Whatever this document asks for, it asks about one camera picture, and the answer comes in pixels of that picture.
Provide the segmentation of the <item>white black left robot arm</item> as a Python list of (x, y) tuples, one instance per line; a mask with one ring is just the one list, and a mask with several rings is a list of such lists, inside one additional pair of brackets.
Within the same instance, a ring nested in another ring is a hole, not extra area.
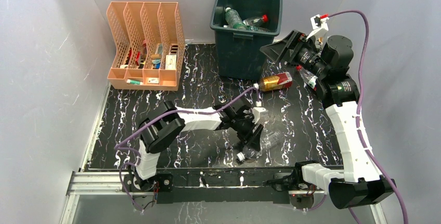
[(261, 150), (262, 120), (268, 111), (260, 101), (253, 106), (243, 97), (229, 103), (217, 104), (204, 109), (186, 109), (166, 101), (155, 112), (141, 121), (129, 140), (139, 138), (136, 160), (127, 165), (128, 178), (121, 178), (122, 188), (131, 192), (131, 187), (140, 191), (153, 190), (160, 179), (157, 164), (160, 154), (183, 132), (194, 130), (233, 130), (241, 149), (237, 160), (247, 159), (246, 152)]

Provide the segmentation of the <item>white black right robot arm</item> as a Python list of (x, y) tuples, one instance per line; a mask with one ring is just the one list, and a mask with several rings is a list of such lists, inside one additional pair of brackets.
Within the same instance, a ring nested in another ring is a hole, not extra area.
[(359, 138), (364, 126), (357, 112), (360, 93), (348, 75), (354, 55), (351, 40), (333, 35), (320, 49), (314, 38), (292, 31), (283, 40), (260, 50), (273, 62), (299, 65), (317, 78), (315, 92), (332, 122), (343, 159), (341, 172), (316, 161), (303, 161), (295, 164), (291, 174), (267, 184), (278, 191), (305, 190), (314, 185), (338, 209), (377, 204), (391, 195), (395, 182), (387, 180), (369, 156), (368, 140)]

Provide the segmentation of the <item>green tea bottle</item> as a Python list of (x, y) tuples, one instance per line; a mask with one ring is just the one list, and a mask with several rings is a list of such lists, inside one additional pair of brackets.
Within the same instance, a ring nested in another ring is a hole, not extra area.
[(238, 12), (230, 7), (225, 8), (225, 19), (228, 25), (233, 29), (247, 30), (247, 26), (243, 23)]

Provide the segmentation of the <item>red label water bottle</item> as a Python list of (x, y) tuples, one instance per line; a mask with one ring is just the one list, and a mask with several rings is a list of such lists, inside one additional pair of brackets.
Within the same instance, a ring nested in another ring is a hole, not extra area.
[(268, 22), (268, 17), (267, 15), (249, 17), (243, 20), (242, 22), (247, 26), (261, 27), (262, 25)]

